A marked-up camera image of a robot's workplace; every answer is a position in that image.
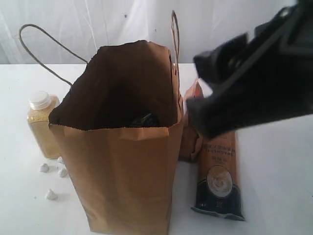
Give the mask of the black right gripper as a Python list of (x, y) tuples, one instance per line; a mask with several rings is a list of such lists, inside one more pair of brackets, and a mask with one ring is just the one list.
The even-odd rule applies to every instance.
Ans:
[[(216, 88), (234, 71), (247, 33), (194, 56), (198, 77)], [(313, 3), (300, 0), (285, 23), (209, 98), (186, 101), (189, 121), (207, 139), (313, 112)]]

